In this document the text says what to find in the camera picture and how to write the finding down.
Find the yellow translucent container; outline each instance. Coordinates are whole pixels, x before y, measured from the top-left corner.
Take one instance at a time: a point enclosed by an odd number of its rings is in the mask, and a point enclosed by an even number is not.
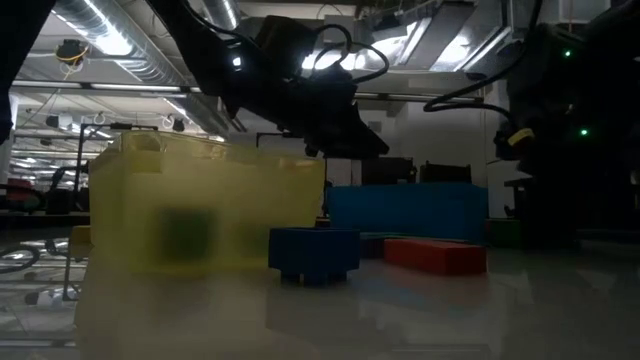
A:
[[[94,251],[134,272],[266,266],[269,229],[313,226],[324,162],[157,131],[90,164]]]

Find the blue block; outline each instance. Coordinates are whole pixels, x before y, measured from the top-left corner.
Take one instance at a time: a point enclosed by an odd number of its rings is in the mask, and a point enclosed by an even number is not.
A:
[[[486,189],[429,183],[327,190],[332,227],[484,243]]]
[[[304,275],[307,284],[346,279],[360,267],[360,234],[329,228],[276,228],[269,236],[269,267],[284,280]]]

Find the white floor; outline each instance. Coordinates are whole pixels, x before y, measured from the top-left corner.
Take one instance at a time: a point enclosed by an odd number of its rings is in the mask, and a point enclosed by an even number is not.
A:
[[[640,251],[590,249],[492,250],[489,274],[475,277],[365,261],[325,289],[283,286],[272,271],[138,283],[92,309],[78,346],[92,360],[640,359]],[[2,339],[73,338],[73,304],[27,306],[31,290],[0,285]],[[1,359],[80,358],[78,349],[2,344]]]

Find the red block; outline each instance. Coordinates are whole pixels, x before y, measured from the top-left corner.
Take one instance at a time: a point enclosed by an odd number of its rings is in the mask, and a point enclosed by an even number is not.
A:
[[[384,260],[439,275],[487,272],[484,247],[444,241],[387,239],[384,241]]]

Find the ceiling duct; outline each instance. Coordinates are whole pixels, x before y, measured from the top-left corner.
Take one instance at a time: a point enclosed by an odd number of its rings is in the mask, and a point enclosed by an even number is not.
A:
[[[115,0],[58,0],[52,11],[60,20],[106,55],[131,56],[144,60],[119,60],[118,66],[145,84],[187,85],[173,64]],[[208,133],[224,134],[224,117],[198,98],[165,98],[176,111],[193,120]]]
[[[431,68],[442,56],[449,44],[455,41],[460,29],[475,10],[469,2],[444,2],[433,16],[422,39],[409,56],[407,65]]]
[[[234,0],[202,0],[206,17],[213,25],[233,30],[240,25],[240,8]]]

